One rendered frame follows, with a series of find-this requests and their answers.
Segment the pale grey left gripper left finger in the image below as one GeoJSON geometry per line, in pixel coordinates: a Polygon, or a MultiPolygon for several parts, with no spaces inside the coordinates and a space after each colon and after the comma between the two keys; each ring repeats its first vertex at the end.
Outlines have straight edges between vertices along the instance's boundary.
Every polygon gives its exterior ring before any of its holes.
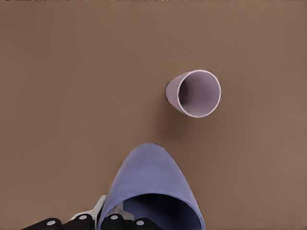
{"type": "Polygon", "coordinates": [[[47,218],[23,230],[97,230],[97,224],[107,195],[102,195],[93,209],[75,214],[68,222],[47,218]]]}

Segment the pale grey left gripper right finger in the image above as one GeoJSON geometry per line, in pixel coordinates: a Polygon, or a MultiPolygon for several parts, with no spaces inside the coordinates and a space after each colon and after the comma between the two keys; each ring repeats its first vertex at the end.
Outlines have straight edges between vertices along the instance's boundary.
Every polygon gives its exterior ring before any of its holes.
{"type": "Polygon", "coordinates": [[[122,202],[108,213],[102,230],[161,230],[161,227],[149,218],[134,219],[131,213],[124,210],[122,202]]]}

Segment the pink cup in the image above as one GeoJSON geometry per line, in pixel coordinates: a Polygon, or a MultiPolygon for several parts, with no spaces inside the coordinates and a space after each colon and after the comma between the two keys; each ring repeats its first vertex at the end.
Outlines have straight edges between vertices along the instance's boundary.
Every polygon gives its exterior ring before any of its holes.
{"type": "Polygon", "coordinates": [[[203,69],[185,72],[173,78],[165,88],[168,102],[194,118],[210,115],[218,106],[221,93],[217,77],[203,69]]]}

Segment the purple cup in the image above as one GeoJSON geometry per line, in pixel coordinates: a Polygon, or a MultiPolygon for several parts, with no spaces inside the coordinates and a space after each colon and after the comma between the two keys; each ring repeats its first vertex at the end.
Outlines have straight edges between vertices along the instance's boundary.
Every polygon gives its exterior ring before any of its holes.
{"type": "Polygon", "coordinates": [[[119,204],[135,220],[150,219],[163,230],[205,230],[195,196],[179,166],[160,145],[143,143],[120,167],[97,227],[119,204]]]}

